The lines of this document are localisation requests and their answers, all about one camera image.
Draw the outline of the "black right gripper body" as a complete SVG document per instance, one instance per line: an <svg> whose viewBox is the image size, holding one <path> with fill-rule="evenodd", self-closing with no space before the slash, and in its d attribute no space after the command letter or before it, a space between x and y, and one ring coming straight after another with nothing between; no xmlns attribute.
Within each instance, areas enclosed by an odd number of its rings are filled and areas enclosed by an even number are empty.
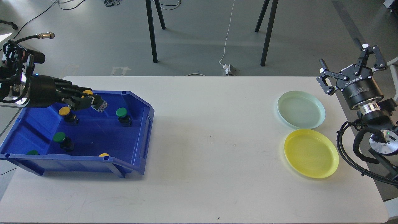
<svg viewBox="0 0 398 224"><path fill-rule="evenodd" d="M370 68L362 67L357 74L354 74L354 65L344 68L340 73L347 80L338 80L337 87L341 89L345 101L351 110L358 110L359 104L364 101L375 99L377 102L384 98L384 95L373 78L373 71Z"/></svg>

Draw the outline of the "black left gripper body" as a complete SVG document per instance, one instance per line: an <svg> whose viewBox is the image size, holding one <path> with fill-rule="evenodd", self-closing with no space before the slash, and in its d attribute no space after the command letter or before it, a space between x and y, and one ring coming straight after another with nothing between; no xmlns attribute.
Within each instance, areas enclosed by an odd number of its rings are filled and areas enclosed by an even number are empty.
<svg viewBox="0 0 398 224"><path fill-rule="evenodd" d="M45 75L33 75L22 107L47 108L60 102L61 96L57 93L56 83L62 80Z"/></svg>

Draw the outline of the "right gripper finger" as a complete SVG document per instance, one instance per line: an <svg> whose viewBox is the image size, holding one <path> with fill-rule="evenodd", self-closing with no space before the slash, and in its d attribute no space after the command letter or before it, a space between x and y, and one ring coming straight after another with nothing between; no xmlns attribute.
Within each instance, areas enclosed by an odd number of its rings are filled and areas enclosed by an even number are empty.
<svg viewBox="0 0 398 224"><path fill-rule="evenodd" d="M340 73L331 72L326 64L326 62L321 58L319 60L321 68L320 75L317 76L317 82L321 86L322 90L327 95L334 95L334 93L341 89L340 85L338 85L338 81L346 82L348 81L348 76Z"/></svg>
<svg viewBox="0 0 398 224"><path fill-rule="evenodd" d="M374 55L376 59L376 61L373 63L372 68L367 65L370 55ZM354 74L360 75L362 71L365 71L366 69L370 70L373 73L386 70L386 68L386 62L378 45L369 46L368 44L363 44L361 54L357 60L357 63L354 65Z"/></svg>

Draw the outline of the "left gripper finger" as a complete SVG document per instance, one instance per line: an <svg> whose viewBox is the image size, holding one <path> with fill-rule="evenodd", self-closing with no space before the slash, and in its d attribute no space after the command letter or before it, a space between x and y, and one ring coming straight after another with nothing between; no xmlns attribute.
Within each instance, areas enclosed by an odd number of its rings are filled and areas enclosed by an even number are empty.
<svg viewBox="0 0 398 224"><path fill-rule="evenodd" d="M72 111L90 108L89 103L84 102L85 99L81 97L71 96L70 98L64 98L62 101L67 104Z"/></svg>
<svg viewBox="0 0 398 224"><path fill-rule="evenodd" d="M74 85L70 81L60 78L55 78L54 84L57 95L61 97L86 97L88 95L93 95L91 88L80 87L78 85Z"/></svg>

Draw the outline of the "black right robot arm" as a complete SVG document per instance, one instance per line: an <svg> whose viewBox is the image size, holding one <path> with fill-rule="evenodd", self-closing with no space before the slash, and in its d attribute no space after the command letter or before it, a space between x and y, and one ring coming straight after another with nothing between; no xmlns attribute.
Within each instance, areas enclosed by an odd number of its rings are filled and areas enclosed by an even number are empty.
<svg viewBox="0 0 398 224"><path fill-rule="evenodd" d="M342 158L362 176L397 187L397 166L386 157L397 155L397 123L391 120L397 107L395 99L384 100L384 95L373 75L387 68L377 45L360 45L361 54L355 64L338 73L331 72L320 59L321 69L317 82L327 95L340 91L351 110L357 111L358 119L342 124L337 131L337 150ZM353 141L354 154L364 162L380 164L389 174L382 176L360 166L344 149L345 131L353 126L357 134Z"/></svg>

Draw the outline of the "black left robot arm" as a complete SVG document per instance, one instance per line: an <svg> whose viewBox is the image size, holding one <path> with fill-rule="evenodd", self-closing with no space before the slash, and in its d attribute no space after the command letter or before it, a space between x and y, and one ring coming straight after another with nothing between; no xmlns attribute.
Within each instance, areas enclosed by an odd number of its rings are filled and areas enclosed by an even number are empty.
<svg viewBox="0 0 398 224"><path fill-rule="evenodd" d="M72 82L34 72L36 64L45 62L45 55L25 47L21 42L30 39L53 39L53 32L35 34L18 40L7 40L1 59L1 103L19 107L47 108L64 103L73 111L93 108L103 112L108 103L92 92Z"/></svg>

